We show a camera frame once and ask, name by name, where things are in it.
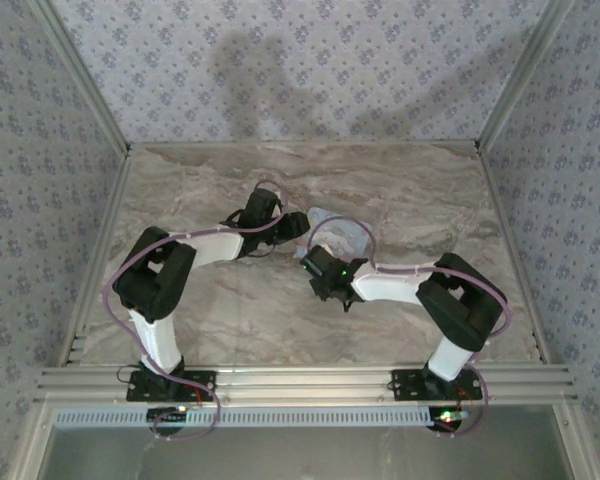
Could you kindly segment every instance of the gray panel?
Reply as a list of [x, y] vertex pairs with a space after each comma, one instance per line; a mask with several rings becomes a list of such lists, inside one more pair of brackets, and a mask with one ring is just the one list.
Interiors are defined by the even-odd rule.
[[55, 429], [39, 480], [569, 479], [550, 407], [493, 408], [462, 439], [420, 428], [219, 429], [198, 442], [146, 428]]

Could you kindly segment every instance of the marble floor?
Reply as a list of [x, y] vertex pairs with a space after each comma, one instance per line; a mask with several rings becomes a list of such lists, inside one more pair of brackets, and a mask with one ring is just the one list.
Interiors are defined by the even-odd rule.
[[[131, 153], [105, 274], [116, 271], [150, 225], [194, 231], [242, 207], [259, 179], [284, 185], [294, 209], [322, 207], [369, 223], [377, 260], [414, 264], [463, 256], [508, 297], [509, 331], [480, 360], [537, 361], [531, 322], [477, 158], [452, 148], [397, 145], [138, 147]], [[313, 295], [295, 244], [266, 258], [197, 269], [176, 310], [188, 364], [319, 364], [424, 361], [441, 333], [422, 307], [355, 304]], [[131, 340], [93, 299], [82, 363], [138, 359]], [[112, 295], [114, 310], [125, 310]]]

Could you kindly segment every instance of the wire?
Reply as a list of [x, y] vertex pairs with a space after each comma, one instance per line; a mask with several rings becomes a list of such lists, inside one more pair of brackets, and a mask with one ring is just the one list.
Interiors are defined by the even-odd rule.
[[200, 395], [200, 390], [196, 388], [196, 398], [198, 400], [198, 405], [202, 406], [202, 396]]
[[265, 252], [261, 255], [254, 255], [253, 253], [250, 253], [249, 255], [247, 255], [247, 257], [249, 258], [264, 258], [264, 257], [268, 257], [269, 255], [271, 255], [273, 253], [273, 251], [276, 249], [276, 245], [274, 244], [271, 247], [271, 250], [269, 250], [268, 252]]
[[356, 225], [358, 225], [360, 228], [362, 228], [365, 231], [365, 233], [369, 236], [369, 240], [371, 241], [371, 253], [369, 254], [369, 263], [376, 271], [378, 271], [380, 273], [395, 274], [395, 275], [417, 275], [420, 273], [443, 273], [443, 274], [451, 276], [451, 277], [456, 277], [461, 280], [465, 280], [469, 283], [472, 283], [476, 287], [481, 288], [482, 290], [487, 292], [489, 295], [491, 295], [500, 304], [500, 307], [502, 308], [502, 312], [504, 313], [504, 323], [502, 324], [502, 326], [500, 328], [491, 332], [491, 334], [489, 335], [489, 338], [494, 338], [494, 337], [497, 337], [498, 335], [501, 335], [511, 325], [512, 313], [511, 313], [511, 308], [509, 308], [509, 304], [507, 303], [507, 301], [502, 297], [502, 295], [495, 288], [493, 288], [491, 285], [488, 285], [487, 283], [483, 282], [482, 280], [480, 280], [478, 278], [475, 278], [464, 272], [459, 272], [457, 270], [452, 270], [450, 268], [443, 268], [443, 267], [433, 266], [433, 267], [411, 267], [411, 268], [393, 269], [393, 268], [386, 268], [386, 267], [376, 264], [375, 256], [376, 256], [378, 242], [376, 241], [376, 238], [373, 235], [373, 232], [371, 232], [371, 229], [369, 227], [367, 227], [364, 223], [360, 222], [359, 220], [356, 220], [355, 218], [346, 217], [344, 215], [337, 215], [337, 216], [329, 217], [329, 218], [322, 220], [320, 223], [318, 223], [313, 228], [313, 230], [309, 234], [309, 238], [307, 239], [307, 251], [309, 251], [311, 249], [311, 244], [313, 242], [313, 238], [314, 238], [315, 234], [318, 232], [318, 230], [320, 228], [322, 228], [324, 225], [326, 225], [327, 223], [333, 222], [335, 220], [346, 220], [346, 221], [355, 223]]
[[220, 421], [221, 414], [222, 414], [222, 404], [221, 404], [220, 398], [218, 397], [216, 392], [214, 392], [211, 388], [207, 387], [206, 385], [204, 385], [202, 383], [195, 382], [193, 380], [187, 380], [185, 378], [180, 378], [180, 377], [171, 375], [171, 374], [167, 373], [162, 367], [160, 367], [160, 365], [158, 365], [156, 363], [156, 361], [149, 354], [149, 351], [147, 350], [147, 348], [142, 343], [142, 339], [140, 338], [140, 336], [136, 332], [134, 332], [128, 325], [126, 325], [125, 322], [123, 322], [121, 319], [119, 319], [117, 317], [117, 315], [113, 312], [113, 309], [111, 308], [111, 305], [109, 303], [109, 295], [111, 294], [111, 291], [113, 290], [113, 284], [127, 270], [129, 270], [129, 268], [131, 268], [138, 260], [143, 258], [149, 252], [152, 252], [153, 250], [160, 248], [163, 245], [166, 245], [168, 243], [175, 242], [177, 240], [184, 240], [187, 238], [195, 238], [195, 237], [201, 237], [201, 236], [205, 236], [205, 235], [215, 235], [218, 233], [257, 233], [257, 232], [262, 232], [263, 230], [266, 230], [268, 228], [271, 228], [272, 226], [277, 224], [280, 220], [282, 220], [282, 217], [287, 212], [288, 205], [289, 205], [288, 194], [284, 188], [282, 188], [279, 184], [277, 184], [276, 182], [274, 182], [272, 180], [260, 180], [258, 183], [256, 183], [256, 186], [254, 187], [254, 189], [258, 188], [260, 185], [262, 185], [264, 183], [269, 183], [269, 184], [277, 187], [278, 190], [280, 190], [280, 196], [282, 197], [281, 198], [282, 208], [280, 209], [280, 214], [276, 218], [274, 218], [271, 222], [269, 222], [267, 225], [264, 225], [262, 227], [257, 227], [257, 228], [219, 227], [219, 228], [213, 228], [213, 229], [208, 229], [208, 230], [201, 230], [198, 232], [179, 233], [179, 234], [175, 234], [175, 235], [171, 235], [169, 237], [163, 238], [161, 240], [158, 240], [155, 243], [152, 243], [148, 247], [143, 248], [137, 254], [135, 254], [133, 257], [131, 257], [129, 260], [127, 260], [118, 269], [118, 271], [116, 271], [113, 274], [113, 276], [109, 279], [107, 284], [102, 289], [102, 305], [103, 305], [105, 311], [113, 319], [113, 321], [134, 340], [134, 342], [136, 343], [136, 345], [138, 346], [138, 348], [144, 355], [145, 360], [152, 367], [152, 369], [155, 372], [162, 375], [167, 380], [171, 380], [172, 382], [180, 383], [182, 385], [188, 385], [190, 387], [200, 389], [203, 392], [208, 393], [211, 396], [214, 403], [216, 404], [216, 412], [213, 417], [213, 420], [209, 424], [209, 426], [207, 428], [205, 428], [203, 431], [193, 434], [193, 435], [184, 435], [184, 436], [174, 437], [174, 436], [160, 435], [158, 433], [157, 429], [152, 429], [156, 438], [159, 438], [162, 440], [168, 440], [168, 441], [183, 441], [183, 440], [195, 440], [195, 439], [204, 437], [205, 435], [209, 434], [216, 427], [217, 423]]
[[120, 378], [120, 372], [122, 372], [122, 369], [123, 369], [123, 368], [135, 368], [136, 370], [140, 370], [140, 367], [138, 367], [138, 365], [135, 365], [135, 364], [133, 364], [133, 363], [130, 363], [129, 365], [120, 365], [120, 368], [118, 368], [118, 370], [116, 371], [116, 378], [118, 379], [118, 381], [119, 381], [120, 383], [124, 383], [124, 384], [126, 384], [126, 385], [129, 385], [129, 383], [130, 383], [130, 380], [127, 380], [127, 381], [125, 381], [125, 380], [122, 380], [122, 379]]
[[244, 208], [239, 208], [238, 210], [233, 212], [231, 215], [229, 215], [227, 217], [227, 219], [225, 220], [225, 222], [233, 222], [233, 219], [236, 218], [238, 215], [240, 215], [242, 212], [244, 212]]

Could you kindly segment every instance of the enclosure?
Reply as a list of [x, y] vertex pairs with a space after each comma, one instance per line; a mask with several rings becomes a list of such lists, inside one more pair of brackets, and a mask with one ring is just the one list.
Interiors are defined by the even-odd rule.
[[[262, 179], [365, 222], [382, 262], [454, 252], [502, 290], [479, 431], [438, 439], [433, 403], [386, 388], [440, 341], [427, 312], [320, 302], [291, 242], [190, 275], [176, 339], [224, 416], [152, 438], [102, 287], [145, 228], [213, 227]], [[0, 1], [0, 478], [182, 478], [183, 454], [230, 478], [600, 478], [600, 0]]]

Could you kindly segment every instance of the blue floral wallpaper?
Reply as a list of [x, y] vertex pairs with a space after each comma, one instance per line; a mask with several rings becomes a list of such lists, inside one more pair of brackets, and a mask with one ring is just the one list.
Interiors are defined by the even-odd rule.
[[576, 3], [488, 158], [600, 443], [600, 0]]
[[0, 479], [59, 346], [116, 151], [20, 0], [0, 0]]
[[53, 0], [130, 142], [476, 138], [546, 0]]

